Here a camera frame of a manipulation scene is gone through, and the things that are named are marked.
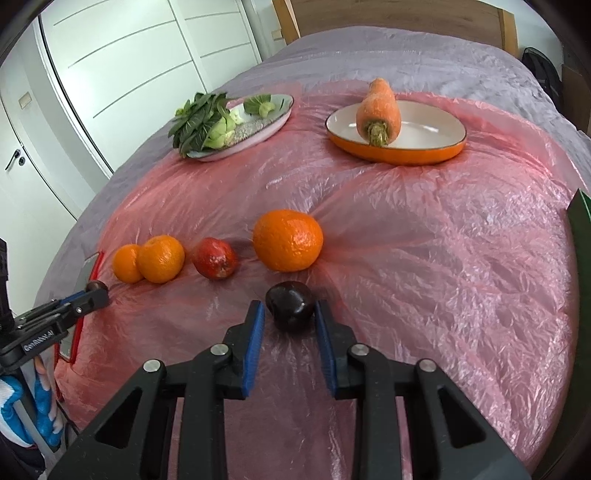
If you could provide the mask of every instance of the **metal screw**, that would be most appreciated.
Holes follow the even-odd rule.
[[[369,354],[369,347],[362,343],[356,343],[351,347],[351,353],[356,356],[366,356]]]
[[[428,358],[421,360],[418,363],[418,367],[424,372],[428,373],[433,373],[435,370],[437,370],[437,364],[433,360]]]
[[[225,343],[217,343],[213,347],[209,349],[212,355],[215,356],[224,356],[230,351],[230,347]]]
[[[146,363],[144,363],[144,370],[146,370],[148,373],[157,372],[160,370],[160,365],[160,360],[148,360]]]

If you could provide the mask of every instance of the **gray bedsheet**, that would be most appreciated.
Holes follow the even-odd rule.
[[[244,95],[273,83],[298,81],[309,89],[331,80],[376,77],[386,78],[399,92],[483,100],[521,115],[549,132],[591,185],[591,140],[556,111],[517,59],[495,47],[426,33],[349,27],[304,37],[221,89]],[[171,112],[176,107],[171,105]],[[165,125],[146,140],[80,216],[47,272],[37,304],[72,293],[80,267],[95,252],[111,213],[171,150],[168,129]]]

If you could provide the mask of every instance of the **orange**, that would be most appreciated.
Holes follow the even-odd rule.
[[[138,268],[146,280],[166,283],[183,269],[184,248],[170,235],[155,236],[144,243],[138,252]]]
[[[268,268],[297,272],[320,255],[324,236],[310,215],[294,210],[272,210],[258,219],[252,232],[256,255]]]
[[[137,283],[144,278],[138,270],[139,245],[124,245],[113,257],[113,273],[123,283]]]

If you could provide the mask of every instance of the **leafy green vegetable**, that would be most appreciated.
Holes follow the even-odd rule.
[[[263,118],[267,118],[267,115],[276,108],[276,105],[271,102],[271,95],[268,93],[255,95],[244,101],[244,111],[246,113],[250,115],[259,115]]]
[[[229,144],[234,136],[235,119],[226,105],[226,93],[195,94],[193,102],[188,100],[176,110],[174,124],[168,132],[173,137],[173,148],[181,156],[204,148],[220,149]]]
[[[237,125],[242,125],[244,123],[244,120],[238,114],[238,110],[230,110],[230,117],[232,118],[232,120],[234,120],[234,123]]]
[[[263,118],[267,118],[267,115],[277,108],[273,102],[262,103],[259,107],[259,115]]]

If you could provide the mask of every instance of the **white wardrobe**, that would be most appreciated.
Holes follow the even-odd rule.
[[[196,92],[261,61],[241,0],[55,0],[41,23],[63,90],[112,170]]]

